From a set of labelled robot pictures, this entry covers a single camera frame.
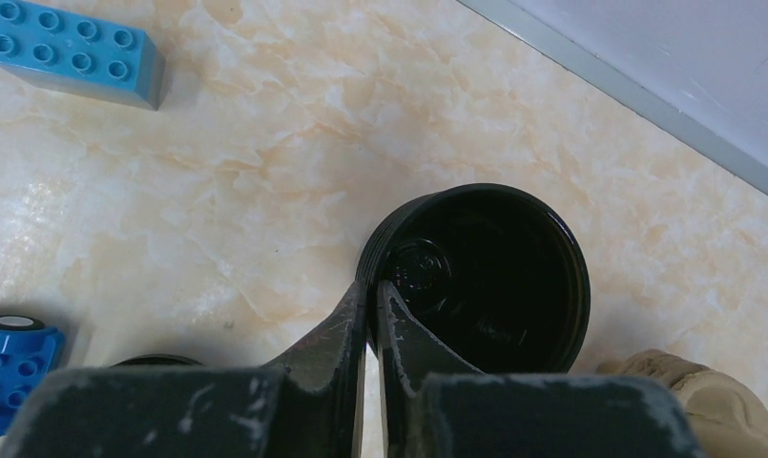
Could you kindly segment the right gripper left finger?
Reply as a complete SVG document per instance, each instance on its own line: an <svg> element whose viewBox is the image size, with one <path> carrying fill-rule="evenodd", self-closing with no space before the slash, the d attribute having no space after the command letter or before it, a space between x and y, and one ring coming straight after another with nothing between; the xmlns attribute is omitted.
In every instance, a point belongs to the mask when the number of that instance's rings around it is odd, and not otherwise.
<svg viewBox="0 0 768 458"><path fill-rule="evenodd" d="M358 457L366 349L363 286L354 281L332 312L257 369L266 425L264 457Z"/></svg>

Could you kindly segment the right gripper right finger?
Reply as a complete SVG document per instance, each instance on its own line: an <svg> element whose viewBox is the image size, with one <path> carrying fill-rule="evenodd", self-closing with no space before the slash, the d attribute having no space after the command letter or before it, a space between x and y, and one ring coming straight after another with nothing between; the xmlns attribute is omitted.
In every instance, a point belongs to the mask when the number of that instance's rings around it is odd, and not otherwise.
<svg viewBox="0 0 768 458"><path fill-rule="evenodd" d="M376 308L385 453L434 457L433 388L426 381L483 371L420 323L392 282L378 283Z"/></svg>

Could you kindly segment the black cup lid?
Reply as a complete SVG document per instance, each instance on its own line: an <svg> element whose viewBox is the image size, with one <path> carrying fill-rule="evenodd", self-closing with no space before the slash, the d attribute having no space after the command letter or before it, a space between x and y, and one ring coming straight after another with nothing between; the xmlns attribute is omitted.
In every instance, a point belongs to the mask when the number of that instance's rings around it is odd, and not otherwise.
<svg viewBox="0 0 768 458"><path fill-rule="evenodd" d="M181 365L181 366L193 366L200 365L200 362L178 355L172 354L148 354L140 355L113 364L113 367L117 366L137 366L137 365Z"/></svg>

